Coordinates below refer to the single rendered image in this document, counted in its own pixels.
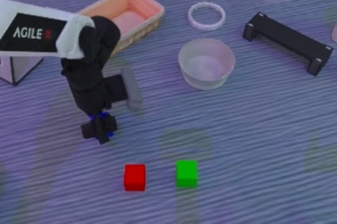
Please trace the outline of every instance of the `table surface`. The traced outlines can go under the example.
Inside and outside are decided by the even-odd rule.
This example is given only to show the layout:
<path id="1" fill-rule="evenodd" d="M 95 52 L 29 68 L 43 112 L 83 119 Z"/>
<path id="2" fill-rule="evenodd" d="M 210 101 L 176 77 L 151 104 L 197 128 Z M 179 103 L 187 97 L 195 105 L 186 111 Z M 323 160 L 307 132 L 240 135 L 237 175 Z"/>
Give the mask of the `table surface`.
<path id="1" fill-rule="evenodd" d="M 22 0 L 76 12 L 95 0 Z M 144 107 L 111 113 L 119 130 L 99 145 L 83 140 L 59 60 L 45 59 L 19 86 L 0 82 L 0 223 L 337 223 L 337 61 L 317 77 L 307 61 L 257 38 L 242 39 L 258 11 L 335 47 L 337 0 L 212 0 L 225 25 L 202 32 L 189 7 L 158 0 L 158 29 L 111 59 L 105 74 L 130 66 Z M 215 22 L 212 11 L 196 20 Z M 213 91 L 187 85 L 179 49 L 194 38 L 226 43 L 236 56 Z M 175 160 L 199 162 L 199 186 L 176 190 Z M 125 193 L 126 163 L 145 163 L 147 189 Z"/>

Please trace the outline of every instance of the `red x letter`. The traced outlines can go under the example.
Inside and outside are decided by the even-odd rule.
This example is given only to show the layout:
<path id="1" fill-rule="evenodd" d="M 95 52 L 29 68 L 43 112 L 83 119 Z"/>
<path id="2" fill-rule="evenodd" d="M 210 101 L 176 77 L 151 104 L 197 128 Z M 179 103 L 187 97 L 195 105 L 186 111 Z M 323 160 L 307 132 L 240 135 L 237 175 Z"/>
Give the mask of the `red x letter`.
<path id="1" fill-rule="evenodd" d="M 51 30 L 46 30 L 44 33 L 44 38 L 50 40 L 51 39 Z"/>

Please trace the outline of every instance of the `white ring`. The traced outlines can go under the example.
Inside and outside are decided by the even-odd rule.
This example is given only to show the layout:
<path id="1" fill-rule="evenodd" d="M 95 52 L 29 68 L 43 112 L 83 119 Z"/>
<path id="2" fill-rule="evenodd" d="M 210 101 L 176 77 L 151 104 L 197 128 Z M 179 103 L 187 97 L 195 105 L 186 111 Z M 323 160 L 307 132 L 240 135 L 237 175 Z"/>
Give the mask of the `white ring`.
<path id="1" fill-rule="evenodd" d="M 202 8 L 202 7 L 210 7 L 212 9 L 216 10 L 217 12 L 219 12 L 221 14 L 221 19 L 217 23 L 210 24 L 210 25 L 204 25 L 204 24 L 198 23 L 197 21 L 195 21 L 193 19 L 192 14 L 196 9 L 199 9 L 199 8 Z M 213 30 L 219 29 L 225 23 L 226 12 L 218 4 L 213 4 L 213 3 L 209 3 L 209 2 L 202 2 L 202 3 L 197 3 L 197 4 L 192 5 L 191 8 L 189 9 L 189 13 L 188 13 L 187 17 L 189 19 L 189 23 L 194 28 L 202 30 L 202 31 L 213 31 Z"/>

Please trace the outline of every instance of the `basket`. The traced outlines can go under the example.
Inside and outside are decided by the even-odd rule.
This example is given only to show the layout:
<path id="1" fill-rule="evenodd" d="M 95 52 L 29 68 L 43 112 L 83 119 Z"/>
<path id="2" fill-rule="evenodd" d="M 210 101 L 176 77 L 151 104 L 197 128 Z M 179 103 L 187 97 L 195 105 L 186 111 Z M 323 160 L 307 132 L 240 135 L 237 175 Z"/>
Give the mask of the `basket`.
<path id="1" fill-rule="evenodd" d="M 107 17 L 119 27 L 121 39 L 112 52 L 112 57 L 155 30 L 164 11 L 164 7 L 155 0 L 99 0 L 79 14 Z"/>

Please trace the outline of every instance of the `black bench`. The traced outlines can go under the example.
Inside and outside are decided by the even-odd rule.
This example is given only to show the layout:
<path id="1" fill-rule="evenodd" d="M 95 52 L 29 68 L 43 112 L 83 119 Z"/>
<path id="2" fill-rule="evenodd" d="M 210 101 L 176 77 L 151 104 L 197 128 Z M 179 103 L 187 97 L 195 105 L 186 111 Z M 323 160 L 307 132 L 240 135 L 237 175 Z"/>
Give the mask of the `black bench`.
<path id="1" fill-rule="evenodd" d="M 245 26 L 243 38 L 251 41 L 258 34 L 308 59 L 307 72 L 316 76 L 330 58 L 333 48 L 305 36 L 259 12 Z"/>

